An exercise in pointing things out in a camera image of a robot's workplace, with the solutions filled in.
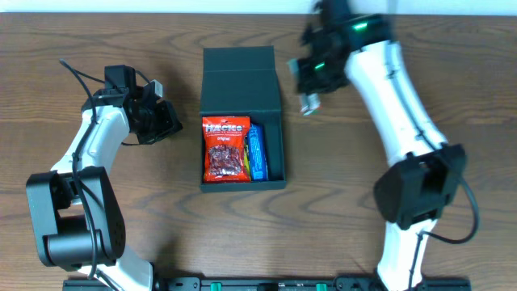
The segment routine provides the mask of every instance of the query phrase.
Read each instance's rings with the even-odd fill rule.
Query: green light
[[[319,69],[323,68],[324,66],[325,66],[325,63],[324,63],[324,62],[322,62],[321,64],[316,65],[316,66],[314,67],[314,69],[319,70]]]
[[[368,26],[368,23],[359,23],[359,24],[356,24],[353,26],[353,28],[358,31],[358,30],[363,30],[365,29],[366,27]]]

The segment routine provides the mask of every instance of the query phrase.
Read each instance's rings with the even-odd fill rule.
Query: wooden tabletop
[[[388,169],[353,86],[299,114],[286,62],[304,56],[303,15],[0,15],[0,289],[59,290],[67,276],[39,261],[25,182],[68,149],[86,95],[59,58],[102,77],[125,64],[163,83],[184,130],[152,146],[120,148],[111,184],[127,244],[166,276],[326,276],[370,273],[385,223],[372,186]],[[465,177],[481,207],[470,243],[430,241],[423,271],[468,276],[475,290],[517,288],[517,18],[400,16],[406,66],[431,118],[462,143]],[[288,186],[203,194],[200,88],[205,47],[274,45],[284,93]],[[91,90],[99,84],[88,82]],[[435,232],[472,223],[462,192]]]

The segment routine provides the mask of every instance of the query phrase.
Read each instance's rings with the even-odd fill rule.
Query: box lid
[[[272,46],[204,49],[201,116],[280,111]]]

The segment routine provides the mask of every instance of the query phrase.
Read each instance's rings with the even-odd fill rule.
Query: dark green box
[[[204,183],[205,144],[201,146],[201,191],[283,189],[286,185],[282,104],[272,46],[205,48],[201,116],[249,116],[264,128],[269,180],[251,183]]]

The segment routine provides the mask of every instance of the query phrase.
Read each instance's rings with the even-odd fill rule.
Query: candy bag
[[[249,130],[249,117],[203,117],[204,182],[251,181],[244,167],[244,139]]]

